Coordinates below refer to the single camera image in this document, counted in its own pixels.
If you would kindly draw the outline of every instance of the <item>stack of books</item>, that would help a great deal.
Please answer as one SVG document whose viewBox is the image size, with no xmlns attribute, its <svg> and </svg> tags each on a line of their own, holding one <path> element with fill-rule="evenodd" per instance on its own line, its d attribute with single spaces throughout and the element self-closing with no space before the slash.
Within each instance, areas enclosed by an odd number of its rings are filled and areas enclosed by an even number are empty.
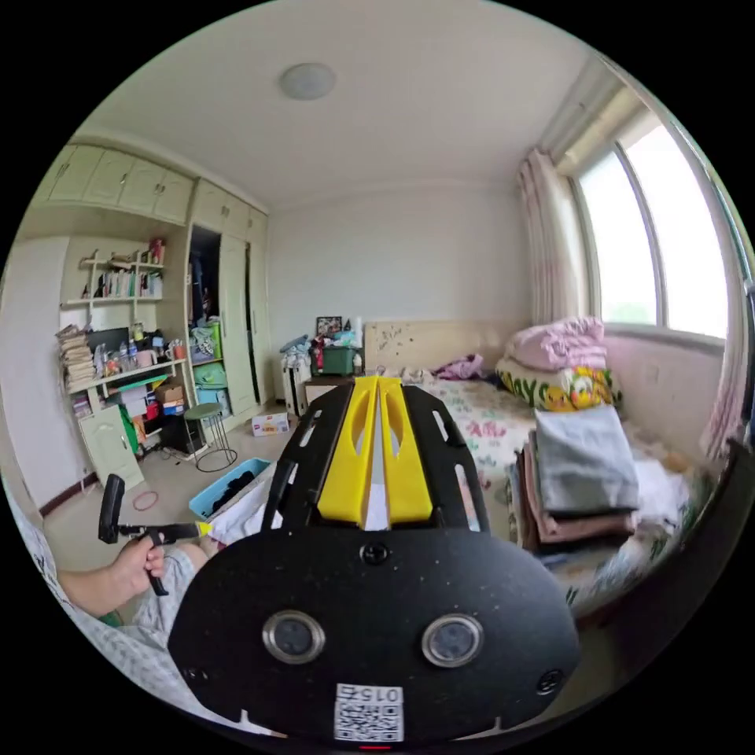
<svg viewBox="0 0 755 755">
<path fill-rule="evenodd" d="M 66 326 L 55 334 L 61 348 L 61 365 L 68 389 L 94 380 L 95 369 L 87 335 L 75 325 Z"/>
</svg>

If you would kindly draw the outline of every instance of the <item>folded blanket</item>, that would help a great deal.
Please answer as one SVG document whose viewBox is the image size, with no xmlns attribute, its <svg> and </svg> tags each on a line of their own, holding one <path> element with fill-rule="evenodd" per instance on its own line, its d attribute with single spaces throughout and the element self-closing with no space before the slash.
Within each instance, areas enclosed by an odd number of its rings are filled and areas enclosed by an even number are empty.
<svg viewBox="0 0 755 755">
<path fill-rule="evenodd" d="M 632 450 L 613 407 L 535 409 L 535 424 L 543 510 L 583 517 L 639 508 Z"/>
<path fill-rule="evenodd" d="M 603 324 L 597 318 L 567 318 L 520 330 L 506 344 L 503 355 L 546 372 L 575 366 L 604 370 L 607 349 L 602 340 Z"/>
<path fill-rule="evenodd" d="M 543 510 L 540 498 L 539 469 L 532 440 L 523 451 L 525 490 L 541 543 L 568 543 L 602 535 L 631 535 L 634 527 L 627 514 L 604 514 L 557 521 Z"/>
</svg>

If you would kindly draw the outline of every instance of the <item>wooden headboard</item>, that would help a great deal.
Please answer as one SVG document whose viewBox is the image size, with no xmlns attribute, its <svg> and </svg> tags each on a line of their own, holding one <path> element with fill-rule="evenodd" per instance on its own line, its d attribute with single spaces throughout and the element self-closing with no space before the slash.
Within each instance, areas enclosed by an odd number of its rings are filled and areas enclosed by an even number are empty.
<svg viewBox="0 0 755 755">
<path fill-rule="evenodd" d="M 502 320 L 368 322 L 364 326 L 364 368 L 432 368 L 467 354 L 480 354 L 484 365 L 492 369 L 509 338 L 525 327 L 525 322 Z"/>
</svg>

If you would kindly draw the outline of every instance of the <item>photo frame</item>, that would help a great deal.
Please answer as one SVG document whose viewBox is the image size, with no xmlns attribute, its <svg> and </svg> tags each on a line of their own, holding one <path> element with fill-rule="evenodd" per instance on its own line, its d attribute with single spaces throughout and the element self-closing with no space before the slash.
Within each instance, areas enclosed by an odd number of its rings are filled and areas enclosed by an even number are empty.
<svg viewBox="0 0 755 755">
<path fill-rule="evenodd" d="M 315 335 L 331 338 L 334 333 L 340 333 L 343 330 L 342 323 L 343 319 L 341 317 L 318 317 Z"/>
</svg>

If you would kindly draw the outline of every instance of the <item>gray towel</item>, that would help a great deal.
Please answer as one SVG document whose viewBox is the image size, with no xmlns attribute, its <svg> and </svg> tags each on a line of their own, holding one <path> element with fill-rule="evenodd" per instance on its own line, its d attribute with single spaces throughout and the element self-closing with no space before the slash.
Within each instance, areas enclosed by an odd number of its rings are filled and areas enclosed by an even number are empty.
<svg viewBox="0 0 755 755">
<path fill-rule="evenodd" d="M 574 412 L 535 409 L 540 493 L 554 517 L 639 508 L 639 484 L 613 407 Z"/>
</svg>

